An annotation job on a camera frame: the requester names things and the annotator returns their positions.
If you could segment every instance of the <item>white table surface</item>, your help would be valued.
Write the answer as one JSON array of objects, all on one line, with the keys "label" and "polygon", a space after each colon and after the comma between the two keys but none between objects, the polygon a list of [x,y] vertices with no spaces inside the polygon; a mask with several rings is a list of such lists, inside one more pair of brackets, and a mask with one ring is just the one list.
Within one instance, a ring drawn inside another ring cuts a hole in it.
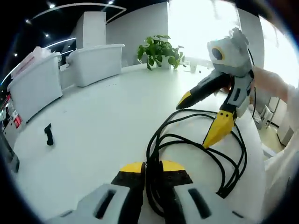
[{"label": "white table surface", "polygon": [[[67,89],[61,99],[33,117],[14,146],[20,159],[15,181],[31,208],[42,220],[75,209],[81,198],[110,183],[120,168],[144,161],[154,132],[175,111],[183,94],[210,71],[203,69],[196,74],[182,70],[149,71],[138,65],[88,87]],[[225,97],[211,95],[192,108],[217,112]],[[202,143],[211,122],[195,117],[173,124],[165,131]],[[53,147],[46,145],[44,134],[49,123]],[[261,141],[249,111],[236,123],[247,148],[248,163],[225,201],[232,210],[258,220],[265,189]],[[241,155],[232,136],[212,148],[234,161]],[[221,172],[204,152],[179,144],[167,147],[161,158],[182,164],[194,183],[200,182],[213,192],[218,190]],[[227,175],[231,175],[232,166],[224,159],[220,161]],[[146,196],[139,220],[141,224],[164,223],[151,210]]]}]

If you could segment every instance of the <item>potted plant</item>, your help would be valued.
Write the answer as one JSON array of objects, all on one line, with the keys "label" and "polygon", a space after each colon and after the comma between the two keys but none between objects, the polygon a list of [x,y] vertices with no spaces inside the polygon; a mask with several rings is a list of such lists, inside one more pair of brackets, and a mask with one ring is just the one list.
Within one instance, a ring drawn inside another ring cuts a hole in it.
[{"label": "potted plant", "polygon": [[162,67],[163,64],[165,64],[165,60],[168,61],[168,63],[166,63],[168,68],[170,67],[168,64],[170,64],[176,69],[180,61],[184,61],[183,53],[178,51],[183,47],[178,46],[177,48],[173,48],[168,42],[168,39],[170,39],[170,37],[167,35],[147,37],[145,42],[148,45],[142,44],[138,48],[138,61],[142,63],[141,58],[143,54],[146,54],[148,56],[147,67],[149,70],[152,70],[154,63],[156,63],[158,67]]}]

